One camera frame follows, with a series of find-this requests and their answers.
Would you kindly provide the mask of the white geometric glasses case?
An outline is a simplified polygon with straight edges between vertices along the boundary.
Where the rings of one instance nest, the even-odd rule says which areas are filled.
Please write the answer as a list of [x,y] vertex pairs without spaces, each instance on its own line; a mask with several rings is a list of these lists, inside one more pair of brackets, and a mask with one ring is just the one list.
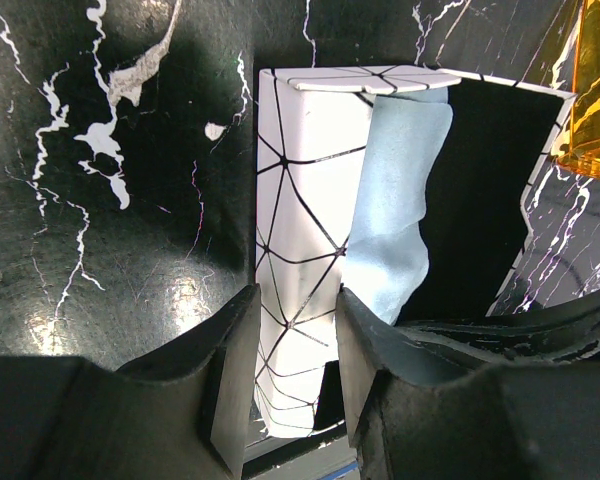
[[574,94],[413,65],[259,74],[255,400],[274,437],[330,427],[323,413],[339,392],[336,302],[347,288],[343,270],[374,100],[439,88],[448,91],[453,121],[419,223],[429,269],[397,320],[482,316],[492,307],[530,241],[522,203]]

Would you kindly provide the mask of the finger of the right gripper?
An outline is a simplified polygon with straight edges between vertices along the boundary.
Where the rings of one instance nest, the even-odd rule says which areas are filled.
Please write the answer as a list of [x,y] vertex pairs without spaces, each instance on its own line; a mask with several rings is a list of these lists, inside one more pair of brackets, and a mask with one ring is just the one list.
[[394,375],[412,385],[440,385],[483,365],[584,360],[600,352],[600,290],[520,314],[411,321],[398,338]]

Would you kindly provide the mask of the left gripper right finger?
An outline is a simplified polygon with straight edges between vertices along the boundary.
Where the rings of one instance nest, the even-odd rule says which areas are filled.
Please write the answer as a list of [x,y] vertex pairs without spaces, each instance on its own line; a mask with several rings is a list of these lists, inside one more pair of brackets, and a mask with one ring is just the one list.
[[364,479],[600,479],[600,360],[394,375],[398,328],[337,299],[344,415]]

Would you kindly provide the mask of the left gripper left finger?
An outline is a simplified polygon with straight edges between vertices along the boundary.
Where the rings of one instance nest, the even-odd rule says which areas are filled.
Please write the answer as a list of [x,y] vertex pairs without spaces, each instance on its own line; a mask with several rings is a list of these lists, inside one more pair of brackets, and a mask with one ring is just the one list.
[[78,356],[0,356],[0,479],[238,479],[260,289],[111,371]]

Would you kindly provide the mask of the light blue cleaning cloth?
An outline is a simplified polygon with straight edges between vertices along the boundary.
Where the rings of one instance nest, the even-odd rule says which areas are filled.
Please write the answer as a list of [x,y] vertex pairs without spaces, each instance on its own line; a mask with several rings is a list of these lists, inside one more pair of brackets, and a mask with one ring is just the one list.
[[389,325],[429,269],[419,223],[452,121],[445,88],[374,100],[342,281]]

